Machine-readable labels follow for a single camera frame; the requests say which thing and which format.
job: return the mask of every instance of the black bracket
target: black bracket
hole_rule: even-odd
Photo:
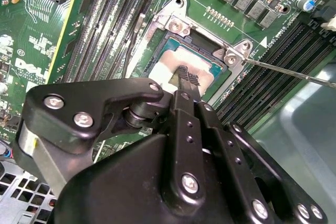
[[[64,106],[47,107],[44,100],[49,96],[62,99]],[[160,86],[148,78],[50,84],[27,93],[22,118],[37,136],[66,152],[80,154],[96,141],[119,134],[113,129],[126,107],[135,102],[157,102],[162,97]],[[74,116],[79,112],[90,115],[93,125],[78,126]]]

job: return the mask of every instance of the screw hole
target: screw hole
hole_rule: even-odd
[[[176,0],[175,2],[180,8],[183,6],[183,1],[182,0]]]
[[[290,6],[289,5],[285,6],[281,11],[282,14],[288,14],[289,12],[290,12]]]
[[[251,44],[250,43],[244,43],[243,44],[243,50],[249,50],[251,48]]]
[[[187,137],[187,141],[188,141],[188,143],[191,143],[191,144],[194,142],[194,140],[191,136]]]
[[[242,161],[241,161],[240,158],[238,158],[238,157],[235,159],[235,161],[236,161],[236,163],[237,163],[238,165],[241,165],[241,164],[242,164]]]

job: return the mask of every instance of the black memory slot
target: black memory slot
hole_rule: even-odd
[[[139,0],[140,4],[137,4],[137,7],[136,7],[136,10],[134,11],[134,17],[138,17],[140,13],[144,13],[143,10],[147,9],[148,10],[148,7],[147,5],[149,3],[151,3],[153,0]],[[130,2],[130,7],[132,8],[134,5],[135,5],[135,0],[133,0],[133,3]],[[123,25],[123,22],[124,20],[119,23],[118,27],[116,28],[116,32],[119,31],[119,29],[121,28],[121,26]],[[110,71],[107,75],[107,78],[108,79],[113,79],[114,75],[116,74],[116,72],[118,71],[120,65],[121,65],[121,62],[122,62],[122,59],[123,59],[123,56],[125,55],[127,49],[124,48],[124,45],[125,43],[130,39],[130,36],[131,34],[133,33],[134,31],[134,27],[136,25],[136,18],[133,19],[131,21],[131,23],[129,23],[128,25],[128,28],[126,29],[124,35],[123,35],[123,38],[121,40],[121,44],[118,46],[118,48],[116,49],[116,53],[115,53],[115,57],[114,57],[114,61],[113,61],[113,64],[112,66],[110,66]]]
[[[99,6],[97,15],[101,14],[105,2],[106,2],[106,0],[101,1],[101,5]],[[82,27],[82,30],[81,30],[81,33],[80,33],[80,38],[78,39],[78,42],[76,43],[75,48],[74,48],[74,50],[71,54],[71,58],[70,58],[70,61],[68,63],[66,72],[65,72],[64,77],[62,79],[62,82],[73,81],[72,72],[77,71],[77,69],[78,69],[78,68],[75,68],[76,61],[77,61],[78,58],[79,58],[79,63],[81,63],[83,61],[84,55],[82,53],[83,52],[85,53],[86,50],[87,50],[87,47],[88,47],[88,43],[84,42],[85,36],[88,33],[89,34],[88,37],[91,38],[92,35],[93,35],[93,32],[94,32],[94,29],[91,29],[88,26],[88,24],[90,23],[90,20],[94,18],[93,12],[95,11],[98,3],[99,3],[99,0],[93,0],[91,8],[90,8],[90,10],[88,11],[88,14],[87,14],[87,18],[84,20],[83,27]]]
[[[277,66],[294,70],[296,65],[294,63],[290,63],[293,59],[295,60],[293,56],[296,56],[297,53],[300,52],[314,36],[312,32],[309,33],[308,28],[306,28],[302,34],[303,37],[297,37],[296,39],[296,44],[298,45],[297,47],[287,47],[286,50],[282,51],[281,57],[278,57],[277,61],[275,61]],[[262,70],[263,73],[259,78],[260,81],[254,83],[254,85],[249,89],[250,94],[247,94],[244,100],[241,102],[242,105],[237,108],[232,108],[230,113],[226,114],[226,118],[240,118],[239,115],[241,115],[241,111],[248,113],[248,111],[251,109],[249,104],[253,100],[258,99],[260,96],[267,94],[267,92],[264,92],[264,90],[272,89],[270,85],[277,72],[264,68],[262,68]]]
[[[295,21],[263,56],[262,61],[309,74],[331,51],[318,27]],[[301,80],[254,66],[218,109],[221,122],[236,121],[251,128],[272,110]]]
[[[306,40],[309,40],[309,38],[311,38],[312,36],[314,36],[314,34],[311,32],[311,34],[307,36]],[[305,53],[301,54],[299,58],[287,60],[285,67],[293,71],[299,71],[299,69],[301,69],[301,66],[304,66],[305,64],[309,63],[312,55],[314,55],[316,50],[320,49],[323,42],[317,41],[315,42],[315,44],[317,45],[313,45],[313,47],[310,44],[304,44],[304,46],[301,46],[302,44],[300,44],[301,50]],[[299,50],[299,48],[295,48],[290,53],[294,53],[293,51],[295,50]],[[256,96],[252,101],[247,102],[254,105],[248,106],[246,109],[244,109],[243,113],[240,112],[235,115],[232,115],[232,118],[238,118],[240,122],[245,123],[246,117],[250,117],[249,115],[254,114],[254,112],[257,109],[264,108],[264,106],[266,106],[266,103],[269,101],[270,97],[273,94],[280,92],[282,90],[282,88],[280,87],[282,87],[285,83],[288,83],[290,77],[291,76],[288,76],[286,74],[268,70],[268,74],[264,78],[265,82],[262,82],[262,86],[258,89]]]
[[[277,66],[276,60],[278,60],[281,54],[288,49],[290,44],[289,42],[293,41],[302,34],[304,28],[304,25],[300,23],[292,25],[288,29],[288,33],[285,33],[281,38],[279,38],[277,43],[269,49],[269,53],[267,52],[264,54],[262,61]],[[220,119],[226,116],[228,111],[232,108],[235,108],[236,104],[244,104],[246,100],[250,98],[251,94],[247,95],[246,92],[251,92],[251,88],[256,82],[258,82],[259,79],[262,78],[265,71],[266,69],[256,66],[251,69],[248,76],[236,87],[235,92],[229,95],[229,97],[224,100],[220,108],[217,110],[217,115]]]
[[[119,22],[122,19],[125,19],[125,13],[129,12],[129,5],[130,1],[132,0],[121,0],[119,3],[119,7],[116,11],[116,14],[114,15],[113,21],[111,23],[110,27],[110,34],[107,38],[105,38],[103,44],[102,44],[102,53],[99,55],[99,58],[97,61],[95,61],[93,65],[93,71],[90,75],[90,80],[97,80],[97,75],[101,72],[101,70],[104,67],[105,61],[107,60],[109,53],[113,47],[114,39],[116,38],[116,34],[119,30],[118,27],[120,26]]]
[[[81,81],[83,80],[84,75],[87,73],[89,64],[93,61],[94,52],[97,50],[97,43],[100,39],[100,33],[103,31],[103,29],[106,26],[106,22],[108,20],[108,16],[112,12],[112,9],[114,8],[115,4],[117,3],[117,0],[107,0],[106,4],[103,8],[103,13],[99,19],[99,27],[96,27],[94,34],[92,36],[92,39],[90,40],[90,46],[88,50],[84,54],[84,60],[81,62],[79,66],[79,71],[76,74],[75,81]]]
[[[144,3],[144,5],[142,4],[142,7],[140,9],[140,7],[138,8],[138,14],[139,13],[144,13],[146,14],[153,2],[153,0],[143,0],[142,1]],[[115,57],[115,61],[113,63],[113,66],[110,68],[110,72],[108,74],[108,78],[109,79],[113,79],[114,78],[114,75],[116,74],[116,72],[118,71],[121,63],[122,63],[122,60],[123,60],[123,56],[125,55],[127,49],[123,48],[123,45],[127,43],[127,41],[130,39],[132,33],[133,33],[133,30],[134,30],[134,27],[135,27],[135,22],[136,20],[133,21],[133,24],[132,26],[129,26],[129,28],[126,30],[124,36],[123,36],[123,39],[122,39],[122,42],[123,44],[119,45],[119,47],[117,48],[117,53],[116,53],[116,57]]]
[[[312,61],[306,66],[305,70],[303,70],[303,73],[310,73],[321,61],[328,56],[333,51],[333,48],[329,47],[326,48],[322,54],[317,54],[318,57],[312,58]],[[280,93],[276,95],[270,102],[269,105],[266,107],[260,107],[257,112],[253,114],[253,116],[250,116],[250,118],[247,118],[244,120],[244,127],[247,129],[250,129],[252,126],[254,126],[266,113],[268,113],[276,104],[278,104],[283,97],[288,94],[297,84],[299,84],[301,80],[295,77],[290,77],[289,80],[280,87]]]

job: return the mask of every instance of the screw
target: screw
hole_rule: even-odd
[[[155,83],[149,83],[149,87],[152,89],[152,90],[155,90],[155,91],[159,91],[159,87],[158,85],[156,85]]]
[[[298,204],[298,210],[304,218],[309,219],[309,213],[304,205]]]
[[[211,106],[209,104],[205,104],[204,107],[205,107],[205,109],[207,111],[211,111],[212,110],[212,108],[211,108]]]
[[[229,63],[230,65],[234,64],[235,62],[236,62],[236,58],[234,58],[234,57],[230,57],[227,60],[227,63]]]
[[[252,201],[252,206],[254,208],[254,211],[257,213],[257,215],[261,219],[267,219],[268,217],[268,212],[265,206],[257,199]]]
[[[181,96],[185,99],[185,100],[189,100],[189,95],[187,93],[181,93]]]
[[[182,185],[188,193],[195,194],[198,191],[198,183],[196,179],[188,174],[183,175]]]
[[[182,23],[177,21],[171,21],[169,24],[171,32],[178,34],[182,30]]]
[[[232,127],[235,129],[235,131],[242,132],[242,130],[238,127],[238,125],[233,124]]]
[[[85,112],[79,112],[73,117],[74,122],[79,126],[83,128],[88,128],[93,125],[93,119],[92,117]]]
[[[311,205],[310,208],[311,208],[313,214],[314,214],[317,218],[319,218],[319,219],[323,219],[323,215],[322,215],[322,213],[320,212],[320,210],[319,210],[316,206]]]
[[[58,110],[64,106],[64,101],[61,98],[55,96],[49,96],[45,98],[43,103],[45,106],[53,110]]]

